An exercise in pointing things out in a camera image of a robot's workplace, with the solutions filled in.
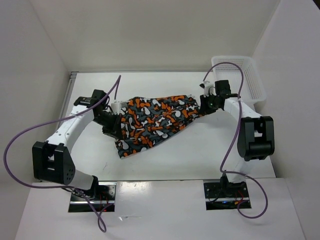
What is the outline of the orange camouflage shorts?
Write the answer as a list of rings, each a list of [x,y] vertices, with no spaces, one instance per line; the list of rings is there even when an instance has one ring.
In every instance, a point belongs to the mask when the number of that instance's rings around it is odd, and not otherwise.
[[[192,95],[133,97],[119,111],[121,137],[115,141],[118,155],[125,158],[153,148],[201,116]]]

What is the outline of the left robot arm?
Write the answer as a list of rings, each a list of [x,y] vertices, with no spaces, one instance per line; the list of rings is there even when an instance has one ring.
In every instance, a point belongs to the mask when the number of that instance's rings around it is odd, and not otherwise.
[[[71,113],[56,132],[46,141],[37,141],[32,146],[33,174],[36,179],[74,187],[89,200],[99,196],[102,188],[98,178],[77,170],[71,152],[91,122],[102,126],[107,134],[115,133],[121,103],[109,100],[106,92],[97,89],[90,97],[78,97]]]

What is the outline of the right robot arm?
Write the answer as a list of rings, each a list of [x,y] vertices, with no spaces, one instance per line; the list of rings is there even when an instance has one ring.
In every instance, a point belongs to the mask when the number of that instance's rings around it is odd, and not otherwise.
[[[221,109],[237,120],[235,137],[231,141],[241,159],[233,170],[223,170],[219,191],[230,197],[244,184],[254,164],[266,159],[275,151],[274,120],[252,110],[241,100],[238,93],[232,93],[228,80],[200,84],[204,94],[200,96],[200,113],[209,115]]]

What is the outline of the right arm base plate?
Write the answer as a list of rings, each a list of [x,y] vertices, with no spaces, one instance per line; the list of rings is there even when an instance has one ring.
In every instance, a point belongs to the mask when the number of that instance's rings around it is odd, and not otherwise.
[[[231,184],[223,188],[218,180],[204,181],[204,197],[207,211],[250,209],[251,203],[245,182]]]

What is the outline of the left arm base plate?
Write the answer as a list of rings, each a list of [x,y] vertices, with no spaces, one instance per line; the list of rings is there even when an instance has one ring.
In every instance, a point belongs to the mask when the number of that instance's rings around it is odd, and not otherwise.
[[[100,181],[99,193],[95,196],[86,196],[97,212],[114,212],[117,183],[115,181]],[[70,195],[69,213],[93,212],[87,201],[78,193],[72,191]]]

